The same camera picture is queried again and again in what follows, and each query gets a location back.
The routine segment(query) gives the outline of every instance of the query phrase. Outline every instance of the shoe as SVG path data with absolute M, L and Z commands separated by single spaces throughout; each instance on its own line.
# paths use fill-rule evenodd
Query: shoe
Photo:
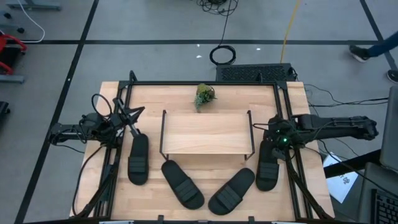
M 389 70 L 387 72 L 387 78 L 393 83 L 398 84 L 398 70 Z
M 355 45 L 350 45 L 349 52 L 353 55 L 353 57 L 359 62 L 366 62 L 370 57 L 368 51 L 361 47 L 357 47 Z

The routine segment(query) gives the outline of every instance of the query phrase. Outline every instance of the succulent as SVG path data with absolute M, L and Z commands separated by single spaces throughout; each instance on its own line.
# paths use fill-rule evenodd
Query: succulent
M 195 97 L 195 107 L 198 111 L 201 105 L 211 102 L 214 99 L 216 99 L 216 93 L 213 87 L 206 84 L 198 85 L 197 95 Z

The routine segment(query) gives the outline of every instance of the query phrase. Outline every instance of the gray floor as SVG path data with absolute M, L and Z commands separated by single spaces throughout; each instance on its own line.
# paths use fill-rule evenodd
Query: gray floor
M 13 15 L 12 21 L 25 27 L 21 39 L 38 39 L 40 30 L 18 10 L 10 10 L 0 1 L 0 9 Z M 366 0 L 384 38 L 398 30 L 395 0 Z M 64 0 L 62 11 L 28 11 L 46 30 L 45 40 L 79 40 L 93 0 Z M 230 17 L 226 39 L 282 40 L 295 1 L 241 1 Z M 202 40 L 219 39 L 224 17 L 203 12 L 189 0 L 99 0 L 88 40 Z M 357 0 L 305 0 L 298 9 L 291 40 L 377 40 Z M 215 66 L 208 54 L 216 45 L 98 45 L 83 47 L 63 107 L 60 122 L 76 123 L 91 111 L 90 97 L 102 81 L 127 79 L 134 70 L 139 80 L 214 80 Z M 9 114 L 0 130 L 0 219 L 12 223 L 21 204 L 35 166 L 47 128 L 69 71 L 76 45 L 29 45 L 28 53 L 16 67 L 25 75 L 23 85 L 0 83 L 0 101 L 10 102 Z M 281 45 L 233 45 L 235 64 L 277 63 Z M 347 53 L 346 45 L 288 45 L 285 62 L 290 62 L 300 81 L 332 92 L 337 100 L 354 101 L 388 95 L 392 83 L 384 75 L 389 70 L 385 56 L 361 64 Z M 398 49 L 391 51 L 398 59 Z M 229 53 L 217 52 L 219 60 Z M 332 104 L 327 93 L 307 87 L 313 104 Z M 379 149 L 386 105 L 341 106 L 317 109 L 320 116 L 365 115 L 377 121 L 381 135 L 373 141 L 343 140 L 358 154 Z M 354 157 L 342 143 L 329 140 L 335 154 Z M 84 146 L 68 142 L 77 149 Z M 82 155 L 51 147 L 37 184 L 25 222 L 67 218 L 72 203 Z M 356 192 L 335 208 L 354 218 Z

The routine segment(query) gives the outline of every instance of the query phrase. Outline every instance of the blue jeans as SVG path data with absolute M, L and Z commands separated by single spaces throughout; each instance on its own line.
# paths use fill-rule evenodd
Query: blue jeans
M 370 57 L 377 57 L 394 49 L 397 46 L 398 46 L 398 32 L 392 34 L 389 38 L 384 40 L 383 43 L 373 45 L 371 48 L 368 49 L 368 54 Z

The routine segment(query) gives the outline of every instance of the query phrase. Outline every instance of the keyboard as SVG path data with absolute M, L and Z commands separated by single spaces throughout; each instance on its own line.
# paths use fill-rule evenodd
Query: keyboard
M 398 224 L 398 199 L 381 190 L 372 190 L 372 223 Z
M 289 63 L 284 64 L 260 64 L 260 65 L 219 65 L 217 66 L 218 81 L 295 81 L 295 77 L 289 74 Z

